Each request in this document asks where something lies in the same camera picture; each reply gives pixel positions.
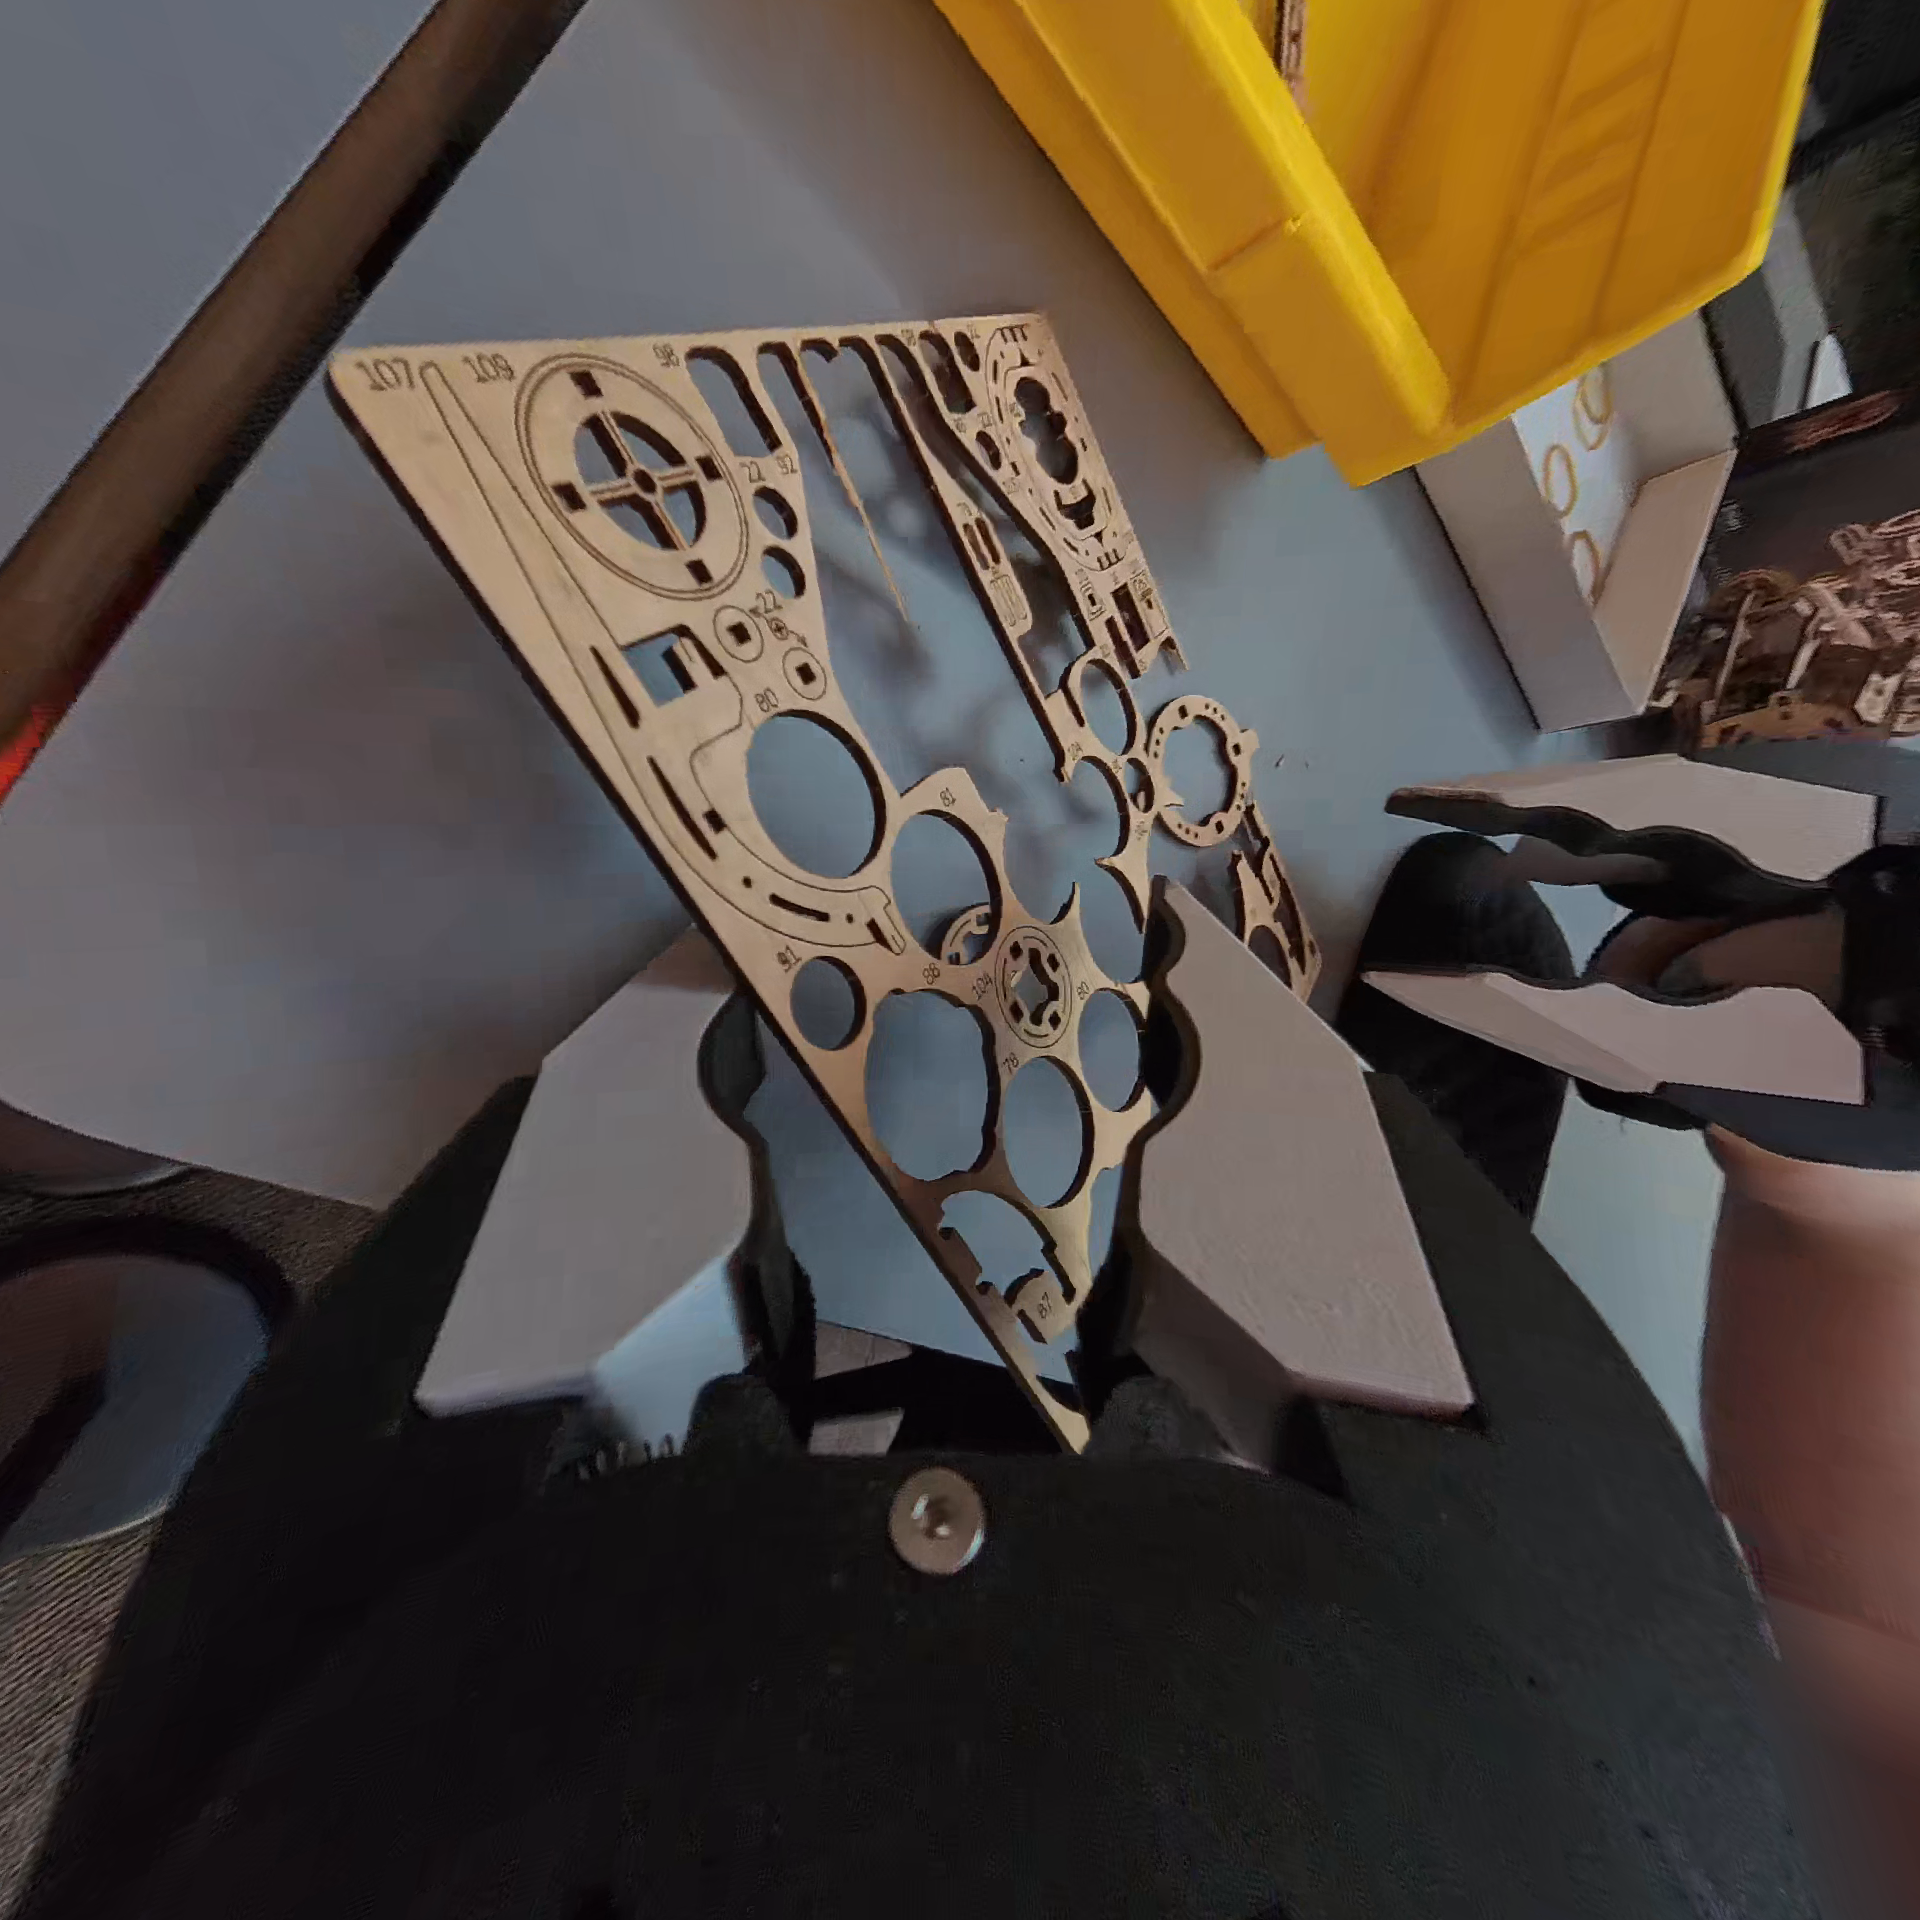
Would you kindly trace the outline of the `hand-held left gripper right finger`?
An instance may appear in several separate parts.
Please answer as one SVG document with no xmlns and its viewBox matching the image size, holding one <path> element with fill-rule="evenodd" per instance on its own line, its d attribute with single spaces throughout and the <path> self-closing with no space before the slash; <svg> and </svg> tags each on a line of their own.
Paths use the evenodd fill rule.
<svg viewBox="0 0 1920 1920">
<path fill-rule="evenodd" d="M 1154 932 L 1179 1076 L 1131 1167 L 1131 1352 L 1210 1423 L 1294 1394 L 1465 1414 L 1358 1056 L 1177 875 Z"/>
</svg>

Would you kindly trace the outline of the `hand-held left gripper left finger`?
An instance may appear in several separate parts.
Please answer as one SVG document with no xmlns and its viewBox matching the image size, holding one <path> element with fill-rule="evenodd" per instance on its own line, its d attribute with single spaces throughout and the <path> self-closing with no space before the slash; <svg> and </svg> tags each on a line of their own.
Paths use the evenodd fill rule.
<svg viewBox="0 0 1920 1920">
<path fill-rule="evenodd" d="M 752 1125 L 759 1079 L 759 1009 L 697 929 L 553 1045 L 418 1411 L 686 1423 L 711 1374 L 807 1374 L 815 1305 Z"/>
</svg>

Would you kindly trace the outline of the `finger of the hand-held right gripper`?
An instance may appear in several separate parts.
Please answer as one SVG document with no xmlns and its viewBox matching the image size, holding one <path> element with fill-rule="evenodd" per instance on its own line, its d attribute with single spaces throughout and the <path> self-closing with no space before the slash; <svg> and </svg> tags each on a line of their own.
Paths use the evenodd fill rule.
<svg viewBox="0 0 1920 1920">
<path fill-rule="evenodd" d="M 1880 837 L 1880 798 L 1736 770 L 1715 759 L 1527 767 L 1415 783 L 1382 803 L 1515 837 L 1515 875 L 1591 884 L 1632 913 L 1743 924 L 1823 906 L 1829 869 Z"/>
<path fill-rule="evenodd" d="M 1645 999 L 1515 974 L 1364 974 L 1382 999 L 1612 1095 L 1713 1086 L 1864 1104 L 1864 1045 L 1792 983 Z"/>
</svg>

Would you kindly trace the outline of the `laser-cut wooden parts sheet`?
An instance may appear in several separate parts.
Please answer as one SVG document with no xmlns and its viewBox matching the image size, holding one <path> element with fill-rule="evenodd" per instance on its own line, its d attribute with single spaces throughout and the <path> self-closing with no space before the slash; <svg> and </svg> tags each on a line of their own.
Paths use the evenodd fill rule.
<svg viewBox="0 0 1920 1920">
<path fill-rule="evenodd" d="M 1089 1450 L 1041 1348 L 1089 1315 L 1095 1196 L 1154 1104 L 1095 1099 L 1081 1027 L 1099 999 L 1145 1021 L 1152 983 L 1099 968 L 1081 898 L 1033 913 L 1007 889 L 1001 808 L 959 767 L 898 792 L 855 722 L 804 448 L 765 385 L 775 363 L 867 515 L 807 377 L 837 352 L 903 431 L 1054 776 L 1095 767 L 1112 792 L 1099 869 L 1131 924 L 1154 832 L 1222 849 L 1233 932 L 1309 999 L 1322 944 L 1255 808 L 1255 734 L 1191 689 L 1152 722 L 1131 692 L 1179 636 L 1033 312 L 350 346 L 325 398 L 1041 1430 Z"/>
</svg>

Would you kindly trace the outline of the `person's right forearm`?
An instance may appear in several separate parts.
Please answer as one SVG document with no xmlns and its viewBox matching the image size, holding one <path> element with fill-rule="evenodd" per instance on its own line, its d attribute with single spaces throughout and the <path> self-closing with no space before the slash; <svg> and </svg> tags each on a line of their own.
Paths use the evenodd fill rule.
<svg viewBox="0 0 1920 1920">
<path fill-rule="evenodd" d="M 1699 1430 L 1771 1598 L 1920 1629 L 1920 1173 L 1713 1133 L 1722 1173 Z"/>
</svg>

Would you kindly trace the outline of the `black model kit box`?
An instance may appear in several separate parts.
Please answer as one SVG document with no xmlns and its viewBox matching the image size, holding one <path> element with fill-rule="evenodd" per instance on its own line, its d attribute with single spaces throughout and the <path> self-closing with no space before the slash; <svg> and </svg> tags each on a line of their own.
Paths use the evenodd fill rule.
<svg viewBox="0 0 1920 1920">
<path fill-rule="evenodd" d="M 1612 363 L 1615 431 L 1577 525 L 1612 552 L 1587 605 L 1538 448 L 1565 385 L 1420 461 L 1453 554 L 1538 734 L 1662 716 L 1672 748 L 1911 738 L 1911 385 L 1736 437 L 1699 316 Z"/>
</svg>

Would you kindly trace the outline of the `dark round bin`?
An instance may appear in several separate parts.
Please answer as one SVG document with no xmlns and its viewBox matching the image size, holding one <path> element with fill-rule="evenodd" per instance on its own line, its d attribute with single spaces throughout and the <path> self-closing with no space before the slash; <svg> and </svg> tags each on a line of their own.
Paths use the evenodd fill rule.
<svg viewBox="0 0 1920 1920">
<path fill-rule="evenodd" d="M 73 1219 L 0 1267 L 0 1558 L 152 1522 L 289 1324 L 289 1267 L 199 1219 Z"/>
</svg>

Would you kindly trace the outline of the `yellow plastic bin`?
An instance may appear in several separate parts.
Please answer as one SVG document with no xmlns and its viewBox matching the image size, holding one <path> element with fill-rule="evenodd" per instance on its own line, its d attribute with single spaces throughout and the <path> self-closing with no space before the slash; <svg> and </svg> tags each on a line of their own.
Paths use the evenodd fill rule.
<svg viewBox="0 0 1920 1920">
<path fill-rule="evenodd" d="M 1760 268 L 1818 0 L 939 0 L 1236 423 L 1351 487 Z"/>
</svg>

